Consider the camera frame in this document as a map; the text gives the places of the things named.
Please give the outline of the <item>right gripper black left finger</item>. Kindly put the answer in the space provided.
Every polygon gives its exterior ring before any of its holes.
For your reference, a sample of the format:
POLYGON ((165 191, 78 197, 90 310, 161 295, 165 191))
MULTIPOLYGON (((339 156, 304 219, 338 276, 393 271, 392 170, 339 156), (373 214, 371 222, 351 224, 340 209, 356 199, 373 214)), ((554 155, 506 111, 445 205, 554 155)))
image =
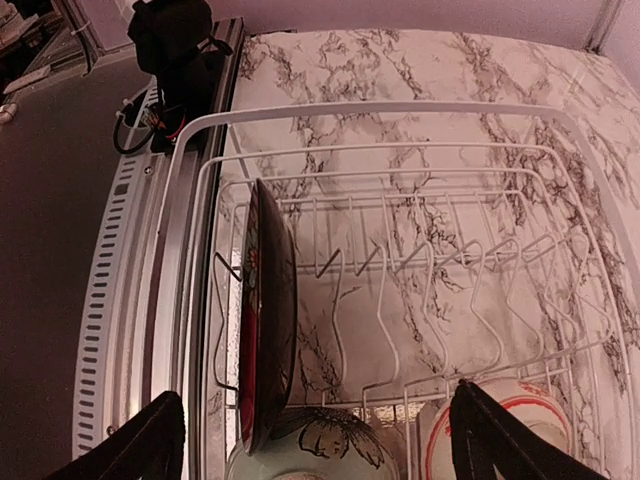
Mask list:
POLYGON ((165 391, 113 435, 50 474, 50 479, 179 479, 185 419, 182 399, 165 391))

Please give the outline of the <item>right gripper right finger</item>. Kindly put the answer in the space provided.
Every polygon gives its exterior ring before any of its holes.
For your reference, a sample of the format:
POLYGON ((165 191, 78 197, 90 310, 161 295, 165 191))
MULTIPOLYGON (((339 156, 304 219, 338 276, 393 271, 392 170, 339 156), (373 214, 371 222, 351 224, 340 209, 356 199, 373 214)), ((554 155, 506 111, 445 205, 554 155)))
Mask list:
POLYGON ((458 383, 449 420, 458 479, 603 477, 537 436, 473 382, 458 383))

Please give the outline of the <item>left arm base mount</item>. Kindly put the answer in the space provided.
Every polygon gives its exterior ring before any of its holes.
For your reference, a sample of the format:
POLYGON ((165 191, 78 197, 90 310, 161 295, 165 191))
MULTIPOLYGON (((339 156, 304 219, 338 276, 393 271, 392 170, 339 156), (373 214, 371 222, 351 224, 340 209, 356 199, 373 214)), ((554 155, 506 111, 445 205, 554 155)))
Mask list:
POLYGON ((157 101, 145 111, 149 132, 125 148, 120 128, 133 128, 144 97, 139 94, 117 113, 113 144, 120 154, 131 155, 147 143, 162 152, 173 144, 186 125, 208 113, 219 85, 220 69, 234 54, 225 41, 213 36, 213 18, 205 1, 134 1, 127 34, 133 41, 139 68, 156 79, 157 101))

